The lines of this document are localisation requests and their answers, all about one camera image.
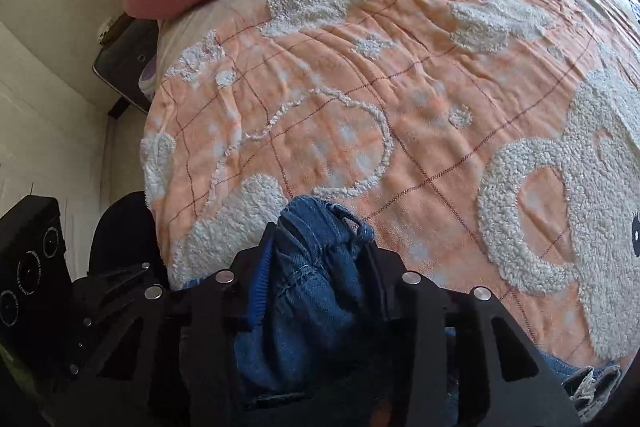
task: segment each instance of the tiled floor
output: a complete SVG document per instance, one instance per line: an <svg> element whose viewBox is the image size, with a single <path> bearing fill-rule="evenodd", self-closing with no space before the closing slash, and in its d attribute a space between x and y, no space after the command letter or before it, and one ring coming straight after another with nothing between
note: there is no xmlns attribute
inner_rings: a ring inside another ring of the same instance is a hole
<svg viewBox="0 0 640 427"><path fill-rule="evenodd" d="M105 154L110 155L105 167L110 169L110 194L108 204L118 201L130 192L145 189L145 179L140 166L140 140L145 127L146 114L129 107L117 120L110 119Z"/></svg>

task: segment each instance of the patterned blanket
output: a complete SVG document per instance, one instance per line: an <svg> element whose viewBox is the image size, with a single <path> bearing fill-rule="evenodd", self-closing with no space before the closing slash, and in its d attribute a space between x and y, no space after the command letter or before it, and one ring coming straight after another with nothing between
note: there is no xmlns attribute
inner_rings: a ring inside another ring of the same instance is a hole
<svg viewBox="0 0 640 427"><path fill-rule="evenodd" d="M540 349L628 358L639 42L609 0L269 0L210 28L142 142L173 287L310 193L437 284L490 288Z"/></svg>

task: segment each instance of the bed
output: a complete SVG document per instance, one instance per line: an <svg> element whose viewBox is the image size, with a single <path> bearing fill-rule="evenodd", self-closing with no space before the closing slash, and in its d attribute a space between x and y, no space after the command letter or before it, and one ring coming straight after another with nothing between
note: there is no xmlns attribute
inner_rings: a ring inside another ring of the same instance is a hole
<svg viewBox="0 0 640 427"><path fill-rule="evenodd" d="M164 22L142 160L173 288L312 193L438 285L491 289L568 373L624 370L639 45L631 0L213 0Z"/></svg>

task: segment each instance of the silver rivet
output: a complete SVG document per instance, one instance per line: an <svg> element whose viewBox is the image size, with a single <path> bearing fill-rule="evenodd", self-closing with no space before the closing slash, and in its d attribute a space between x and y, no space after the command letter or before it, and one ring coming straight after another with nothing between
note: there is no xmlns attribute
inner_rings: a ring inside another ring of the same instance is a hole
<svg viewBox="0 0 640 427"><path fill-rule="evenodd" d="M484 286L478 286L478 288L474 290L474 297L481 301L488 301L491 298L491 290Z"/></svg>
<svg viewBox="0 0 640 427"><path fill-rule="evenodd" d="M416 272L404 272L402 274L402 280L407 284L418 284L420 280L422 280L422 277Z"/></svg>
<svg viewBox="0 0 640 427"><path fill-rule="evenodd" d="M220 284L229 284L233 282L235 278L236 276L231 270L222 270L222 272L216 273L216 281Z"/></svg>
<svg viewBox="0 0 640 427"><path fill-rule="evenodd" d="M149 288L145 290L145 298L149 299L150 301L154 299L159 299L161 295L162 295L162 286L159 284L154 284L153 286L149 286Z"/></svg>

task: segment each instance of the black eye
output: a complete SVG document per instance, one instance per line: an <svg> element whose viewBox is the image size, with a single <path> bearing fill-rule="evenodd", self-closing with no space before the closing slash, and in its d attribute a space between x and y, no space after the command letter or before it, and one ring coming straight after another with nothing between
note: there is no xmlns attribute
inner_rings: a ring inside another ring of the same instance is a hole
<svg viewBox="0 0 640 427"><path fill-rule="evenodd" d="M636 257L640 257L640 220L638 214L634 216L634 222L631 224L631 242L634 245Z"/></svg>

